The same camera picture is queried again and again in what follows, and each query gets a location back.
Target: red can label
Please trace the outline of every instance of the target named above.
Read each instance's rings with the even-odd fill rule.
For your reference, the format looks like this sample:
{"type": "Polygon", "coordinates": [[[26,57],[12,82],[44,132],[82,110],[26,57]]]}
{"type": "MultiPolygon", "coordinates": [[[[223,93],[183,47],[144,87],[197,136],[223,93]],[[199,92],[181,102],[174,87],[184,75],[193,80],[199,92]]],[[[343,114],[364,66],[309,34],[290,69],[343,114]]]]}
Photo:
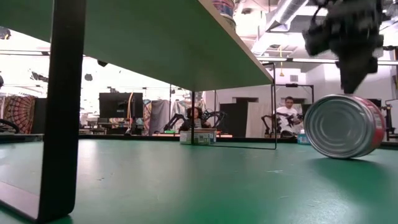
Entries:
{"type": "Polygon", "coordinates": [[[384,117],[379,108],[367,99],[363,99],[357,96],[354,96],[357,100],[362,102],[364,106],[366,106],[373,114],[374,120],[374,136],[372,140],[372,147],[377,148],[380,146],[381,142],[384,139],[384,134],[386,132],[386,123],[384,122],[384,117]]]}

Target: ceiling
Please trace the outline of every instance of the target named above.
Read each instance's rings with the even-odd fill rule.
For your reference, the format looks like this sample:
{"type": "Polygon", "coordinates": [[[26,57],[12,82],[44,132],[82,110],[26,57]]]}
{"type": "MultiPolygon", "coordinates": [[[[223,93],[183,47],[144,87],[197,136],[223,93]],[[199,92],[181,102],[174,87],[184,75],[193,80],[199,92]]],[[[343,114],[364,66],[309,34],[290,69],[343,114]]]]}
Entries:
{"type": "MultiPolygon", "coordinates": [[[[253,48],[254,43],[258,41],[261,36],[260,29],[266,24],[266,15],[277,9],[279,0],[240,0],[234,11],[234,20],[237,24],[236,33],[240,36],[243,42],[249,49],[253,48]]],[[[391,0],[384,1],[384,4],[389,6],[391,0]]],[[[301,7],[297,15],[290,23],[288,32],[268,32],[267,45],[264,49],[264,56],[268,57],[295,57],[295,58],[309,58],[310,56],[305,50],[304,40],[302,38],[302,31],[308,29],[310,19],[317,10],[317,7],[309,1],[304,7],[301,7]]],[[[317,20],[321,21],[327,11],[323,10],[318,13],[317,20]]],[[[386,42],[396,42],[398,40],[398,29],[388,32],[385,35],[386,42]]],[[[317,55],[316,58],[335,59],[336,57],[331,52],[317,55]]],[[[283,63],[284,67],[302,68],[302,63],[283,63]]]]}

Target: man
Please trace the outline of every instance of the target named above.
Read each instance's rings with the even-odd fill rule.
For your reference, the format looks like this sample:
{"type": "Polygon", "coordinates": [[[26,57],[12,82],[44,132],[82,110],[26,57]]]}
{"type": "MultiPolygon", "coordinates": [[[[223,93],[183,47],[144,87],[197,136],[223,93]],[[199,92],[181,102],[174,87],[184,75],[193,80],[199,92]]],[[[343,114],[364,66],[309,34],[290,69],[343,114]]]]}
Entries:
{"type": "Polygon", "coordinates": [[[280,132],[288,131],[292,134],[297,134],[294,125],[300,124],[301,120],[297,119],[297,110],[293,108],[293,104],[293,97],[288,96],[285,98],[285,106],[276,109],[276,114],[280,118],[280,132]],[[290,119],[293,123],[289,123],[288,116],[293,116],[290,119]]]}

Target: patterned tapestry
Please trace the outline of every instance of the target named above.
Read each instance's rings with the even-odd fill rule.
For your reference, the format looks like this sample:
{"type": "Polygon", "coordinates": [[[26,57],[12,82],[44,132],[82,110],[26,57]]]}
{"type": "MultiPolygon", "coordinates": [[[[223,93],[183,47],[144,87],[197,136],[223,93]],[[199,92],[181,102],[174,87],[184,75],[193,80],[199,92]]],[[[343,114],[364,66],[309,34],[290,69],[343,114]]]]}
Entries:
{"type": "Polygon", "coordinates": [[[149,126],[150,126],[150,113],[152,111],[152,102],[151,100],[144,100],[144,130],[142,135],[149,135],[149,126]]]}
{"type": "Polygon", "coordinates": [[[30,134],[34,108],[34,96],[8,96],[4,100],[3,119],[16,124],[21,134],[30,134]]]}
{"type": "Polygon", "coordinates": [[[5,96],[0,97],[0,118],[4,119],[4,102],[6,100],[5,96]]]}

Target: green table surface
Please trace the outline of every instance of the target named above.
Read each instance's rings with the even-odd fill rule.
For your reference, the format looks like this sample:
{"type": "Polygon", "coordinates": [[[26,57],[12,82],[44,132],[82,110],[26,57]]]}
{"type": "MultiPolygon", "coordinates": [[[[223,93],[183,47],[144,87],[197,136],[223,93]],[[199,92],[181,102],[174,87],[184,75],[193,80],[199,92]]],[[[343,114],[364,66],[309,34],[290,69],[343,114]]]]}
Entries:
{"type": "MultiPolygon", "coordinates": [[[[0,26],[49,41],[52,4],[0,1],[0,26]]],[[[210,0],[87,0],[85,54],[191,91],[271,84],[210,0]]]]}
{"type": "MultiPolygon", "coordinates": [[[[41,157],[41,142],[0,145],[0,179],[37,194],[41,157]]],[[[376,150],[339,161],[297,144],[81,140],[76,207],[54,223],[397,223],[397,160],[376,150]]],[[[1,209],[0,223],[24,221],[1,209]]]]}

